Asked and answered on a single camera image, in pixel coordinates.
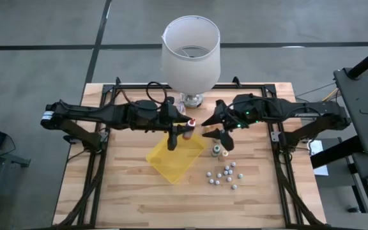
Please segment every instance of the wooden table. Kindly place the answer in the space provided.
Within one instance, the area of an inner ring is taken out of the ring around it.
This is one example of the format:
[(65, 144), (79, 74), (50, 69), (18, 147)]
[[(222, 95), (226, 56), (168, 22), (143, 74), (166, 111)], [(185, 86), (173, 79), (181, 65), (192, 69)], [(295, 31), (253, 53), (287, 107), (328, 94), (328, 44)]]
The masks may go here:
[[(278, 98), (294, 102), (291, 83), (273, 83)], [(98, 106), (103, 84), (88, 84), (82, 105)], [(143, 89), (125, 90), (131, 100), (146, 98)], [(204, 102), (198, 109), (187, 109), (187, 116), (198, 123), (195, 133), (201, 133), (200, 124), (209, 118), (215, 101), (223, 99), (227, 104), (236, 94), (253, 93), (261, 96), (258, 89), (213, 89), (204, 94)], [(151, 90), (156, 100), (162, 100), (161, 90)], [(169, 96), (178, 98), (172, 90)], [(116, 103), (125, 103), (120, 95)], [(86, 130), (93, 131), (95, 124), (78, 122)], [(301, 127), (300, 119), (284, 122), (286, 131)], [(204, 150), (176, 185), (171, 185), (152, 166), (145, 156), (163, 137), (162, 132), (147, 133), (131, 130), (112, 130), (98, 207), (96, 227), (284, 227), (279, 190), (273, 166), (272, 149), (265, 123), (256, 123), (249, 129), (231, 133), (235, 149), (226, 162), (211, 157), (211, 139), (205, 139), (209, 148)], [(80, 152), (81, 145), (70, 150), (70, 156)], [(66, 167), (57, 202), (54, 224), (61, 222), (79, 200), (88, 165), (88, 153), (72, 159)], [(242, 173), (241, 180), (233, 176), (237, 190), (221, 180), (221, 185), (210, 185), (205, 176), (216, 174), (225, 165), (235, 161), (234, 174)], [(311, 160), (307, 151), (293, 153), (292, 161), (298, 194), (308, 208), (322, 222), (325, 215), (316, 185)], [(86, 211), (86, 222), (90, 208)], [(294, 217), (291, 198), (288, 197), (291, 216)]]

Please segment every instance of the lamp base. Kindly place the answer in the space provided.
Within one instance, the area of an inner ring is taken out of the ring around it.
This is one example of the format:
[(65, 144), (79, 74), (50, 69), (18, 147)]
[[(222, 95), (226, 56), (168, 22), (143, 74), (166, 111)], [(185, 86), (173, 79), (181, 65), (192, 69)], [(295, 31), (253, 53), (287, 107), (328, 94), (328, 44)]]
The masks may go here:
[(196, 109), (198, 108), (201, 103), (203, 102), (203, 95), (187, 95), (184, 93), (180, 93), (181, 101), (184, 103), (185, 107), (189, 109)]

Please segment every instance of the black metal frame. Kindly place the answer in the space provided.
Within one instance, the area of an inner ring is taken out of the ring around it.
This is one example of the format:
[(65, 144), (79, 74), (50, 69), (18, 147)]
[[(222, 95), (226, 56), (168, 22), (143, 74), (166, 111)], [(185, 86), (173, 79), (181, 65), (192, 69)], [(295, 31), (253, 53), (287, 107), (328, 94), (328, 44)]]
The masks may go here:
[[(121, 84), (119, 86), (120, 89), (145, 89), (147, 87), (146, 84)], [(170, 86), (168, 86), (167, 84), (164, 84), (164, 87), (167, 89), (171, 89)], [(154, 86), (151, 85), (150, 88), (153, 89), (159, 89), (160, 86)], [(242, 85), (241, 82), (239, 81), (239, 79), (237, 77), (234, 77), (233, 79), (233, 83), (225, 83), (225, 84), (216, 84), (213, 89), (260, 89), (262, 92), (263, 97), (268, 97), (268, 96), (272, 96), (272, 97), (277, 97), (277, 93), (276, 93), (276, 88), (274, 84), (253, 84), (253, 85)], [(111, 90), (113, 89), (113, 85), (108, 85), (105, 84), (103, 85), (102, 88), (102, 96), (100, 99), (100, 107), (104, 106), (105, 101), (107, 99), (107, 95), (109, 93), (111, 93), (111, 100), (112, 103), (114, 103), (114, 94), (115, 94), (115, 90)], [(99, 132), (100, 129), (100, 125), (99, 123), (96, 124), (96, 128), (95, 131)], [(284, 127), (282, 123), (277, 123), (277, 128), (279, 129), (280, 132), (284, 131)], [(105, 132), (107, 133), (107, 135), (110, 135), (110, 128), (106, 127), (105, 128)], [(269, 135), (271, 134), (271, 132), (274, 131), (274, 127), (271, 124), (268, 124), (268, 133)], [(272, 153), (273, 153), (273, 158), (274, 158), (274, 165), (275, 165), (275, 170), (277, 172), (277, 181), (278, 181), (278, 187), (279, 187), (279, 194), (280, 194), (280, 202), (282, 205), (282, 211), (284, 214), (284, 221), (285, 221), (285, 225), (286, 227), (299, 227), (299, 226), (304, 226), (303, 225), (303, 218), (302, 218), (302, 213), (301, 210), (298, 207), (298, 204), (293, 201), (293, 206), (294, 206), (294, 210), (295, 210), (295, 216), (296, 216), (296, 221), (297, 221), (297, 225), (296, 224), (292, 224), (291, 223), (291, 217), (289, 214), (289, 207), (288, 207), (288, 200), (286, 197), (286, 193), (285, 193), (285, 189), (292, 189), (294, 194), (291, 194), (292, 198), (294, 197), (298, 197), (297, 193), (296, 193), (296, 184), (295, 184), (295, 178), (293, 176), (293, 170), (292, 170), (292, 165), (291, 165), (291, 161), (288, 158), (287, 155), (284, 156), (284, 160), (285, 160), (285, 165), (286, 165), (286, 173), (287, 173), (287, 181), (284, 180), (283, 178), (280, 178), (280, 174), (283, 175), (282, 172), (282, 168), (281, 168), (281, 164), (280, 164), (280, 160), (279, 160), (279, 148), (278, 148), (278, 142), (277, 141), (273, 141), (270, 138), (271, 141), (271, 147), (272, 147)], [(81, 199), (78, 201), (78, 203), (76, 204), (75, 208), (69, 213), (69, 216), (67, 216), (67, 218), (65, 218), (65, 220), (60, 223), (59, 225), (54, 225), (52, 227), (48, 227), (48, 228), (43, 228), (43, 229), (94, 229), (95, 228), (95, 222), (96, 222), (96, 217), (97, 217), (97, 211), (98, 211), (98, 204), (99, 204), (99, 199), (100, 199), (100, 189), (101, 189), (101, 185), (102, 185), (102, 178), (103, 178), (103, 174), (104, 174), (104, 165), (105, 165), (105, 159), (106, 159), (106, 155), (107, 155), (107, 146), (108, 146), (108, 141), (107, 139), (105, 139), (105, 141), (103, 142), (103, 150), (100, 153), (91, 153), (90, 157), (89, 157), (89, 162), (88, 162), (88, 168), (86, 170), (86, 179), (85, 179), (85, 184), (84, 184), (84, 190), (83, 190), (83, 195), (81, 197)], [(99, 161), (99, 167), (98, 170), (93, 177), (93, 166), (95, 164), (95, 158), (96, 155), (99, 154), (100, 155), (100, 161)], [(92, 192), (95, 191), (94, 194), (94, 198), (93, 198), (93, 205), (92, 205), (92, 210), (91, 210), (91, 216), (90, 216), (90, 220), (88, 224), (84, 223), (84, 218), (85, 218), (85, 213), (86, 213), (86, 204), (87, 201), (90, 197), (90, 195), (92, 194)], [(74, 223), (74, 220), (76, 218), (76, 216), (78, 216), (76, 225), (72, 225)]]

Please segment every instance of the yellow plastic tray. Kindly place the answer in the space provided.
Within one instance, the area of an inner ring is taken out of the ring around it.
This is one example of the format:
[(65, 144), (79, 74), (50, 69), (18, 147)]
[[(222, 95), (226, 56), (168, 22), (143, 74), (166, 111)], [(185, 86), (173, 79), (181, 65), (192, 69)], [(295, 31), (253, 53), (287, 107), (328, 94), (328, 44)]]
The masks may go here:
[(192, 134), (187, 141), (178, 136), (176, 149), (169, 151), (168, 138), (166, 135), (146, 156), (146, 160), (170, 183), (175, 184), (206, 148), (206, 144), (197, 134)]

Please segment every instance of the lamp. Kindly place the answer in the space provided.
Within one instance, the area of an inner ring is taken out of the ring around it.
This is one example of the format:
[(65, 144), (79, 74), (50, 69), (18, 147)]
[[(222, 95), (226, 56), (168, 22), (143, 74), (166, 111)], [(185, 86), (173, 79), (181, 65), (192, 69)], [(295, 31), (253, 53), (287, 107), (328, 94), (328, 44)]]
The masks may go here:
[(184, 16), (166, 27), (162, 39), (162, 71), (167, 83), (181, 93), (187, 107), (200, 106), (202, 93), (221, 74), (218, 27), (204, 17)]

